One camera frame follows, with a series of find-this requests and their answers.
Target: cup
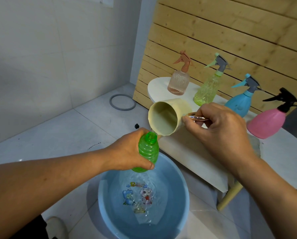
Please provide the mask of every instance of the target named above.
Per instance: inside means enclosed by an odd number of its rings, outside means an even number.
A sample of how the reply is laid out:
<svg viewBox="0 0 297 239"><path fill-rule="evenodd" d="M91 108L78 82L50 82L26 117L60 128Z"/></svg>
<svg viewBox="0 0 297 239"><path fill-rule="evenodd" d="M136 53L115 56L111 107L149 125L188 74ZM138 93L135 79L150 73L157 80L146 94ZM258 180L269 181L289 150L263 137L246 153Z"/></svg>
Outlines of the cup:
<svg viewBox="0 0 297 239"><path fill-rule="evenodd" d="M189 103L180 98L158 101L148 111L148 122L158 135L169 136L182 126L182 116L191 112Z"/></svg>

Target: blue spray bottle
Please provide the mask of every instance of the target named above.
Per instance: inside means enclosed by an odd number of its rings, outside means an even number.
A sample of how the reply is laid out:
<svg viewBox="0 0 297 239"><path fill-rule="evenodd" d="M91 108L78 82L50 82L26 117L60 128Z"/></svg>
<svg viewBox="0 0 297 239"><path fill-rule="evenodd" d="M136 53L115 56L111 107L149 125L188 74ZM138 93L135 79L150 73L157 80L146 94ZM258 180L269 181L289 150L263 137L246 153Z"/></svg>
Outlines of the blue spray bottle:
<svg viewBox="0 0 297 239"><path fill-rule="evenodd" d="M262 90L261 88L258 88L258 86L260 86L259 83L250 74L246 74L245 77L246 79L239 84L232 86L232 88L239 86L249 86L250 88L244 93L234 96L225 104L226 107L229 107L241 117L247 115L251 104L251 97L254 95L254 92Z"/></svg>

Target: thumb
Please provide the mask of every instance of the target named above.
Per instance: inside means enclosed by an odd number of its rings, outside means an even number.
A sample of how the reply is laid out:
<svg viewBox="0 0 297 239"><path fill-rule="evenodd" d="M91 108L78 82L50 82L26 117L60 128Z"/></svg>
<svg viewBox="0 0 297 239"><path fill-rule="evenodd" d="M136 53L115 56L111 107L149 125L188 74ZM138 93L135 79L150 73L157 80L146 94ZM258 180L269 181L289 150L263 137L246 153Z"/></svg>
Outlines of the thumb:
<svg viewBox="0 0 297 239"><path fill-rule="evenodd" d="M147 169L147 170L151 170L151 169L154 169L155 165L147 160L146 158L140 156L141 158L139 159L138 161L138 167L141 167L143 169Z"/></svg>
<svg viewBox="0 0 297 239"><path fill-rule="evenodd" d="M183 116L182 121L186 127L186 129L193 134L195 137L199 138L204 132L205 128L201 127L200 125L196 124L191 118L188 116Z"/></svg>

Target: gray hose ring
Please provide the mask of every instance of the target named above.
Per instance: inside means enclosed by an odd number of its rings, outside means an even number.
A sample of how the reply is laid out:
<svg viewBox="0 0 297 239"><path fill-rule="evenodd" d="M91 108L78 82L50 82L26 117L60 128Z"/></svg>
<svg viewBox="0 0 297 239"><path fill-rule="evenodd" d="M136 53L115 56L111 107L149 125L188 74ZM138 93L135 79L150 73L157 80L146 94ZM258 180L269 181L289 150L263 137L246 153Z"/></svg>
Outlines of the gray hose ring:
<svg viewBox="0 0 297 239"><path fill-rule="evenodd" d="M132 99L132 101L134 101L134 105L133 105L131 108L125 108L125 109L124 109L124 108L119 108L119 107L117 107L117 106L115 106L115 105L112 104L112 99L113 99L114 97L116 97L116 96L126 96L126 97L129 97L129 98ZM129 95L126 95L126 94L116 94L116 95L113 95L113 96L111 96L109 102L110 102L110 105L111 105L113 108L115 108L116 110L119 110L119 111L130 111L130 110L134 109L135 106L136 106L136 101L133 100L133 97L132 97L132 96L129 96Z"/></svg>

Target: green bottle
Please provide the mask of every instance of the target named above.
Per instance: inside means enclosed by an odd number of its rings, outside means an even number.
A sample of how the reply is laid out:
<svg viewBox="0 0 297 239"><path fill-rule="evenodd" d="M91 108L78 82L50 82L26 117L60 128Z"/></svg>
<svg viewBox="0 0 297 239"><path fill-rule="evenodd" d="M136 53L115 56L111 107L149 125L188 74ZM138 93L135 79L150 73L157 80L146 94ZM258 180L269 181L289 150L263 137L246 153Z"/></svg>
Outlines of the green bottle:
<svg viewBox="0 0 297 239"><path fill-rule="evenodd" d="M198 89L194 96L194 102L199 106L204 103L210 103L214 100L221 83L221 76L224 73L226 66L228 66L227 69L230 69L228 62L222 56L220 56L219 53L216 53L215 56L215 60L204 68L213 65L219 65L219 68L216 70L214 75L209 77L207 81Z"/></svg>
<svg viewBox="0 0 297 239"><path fill-rule="evenodd" d="M138 152L144 158L155 164L158 158L159 150L157 134L155 132L148 132L147 134L141 136L138 142ZM138 173L147 171L147 169L142 169L140 167L133 168L132 170Z"/></svg>

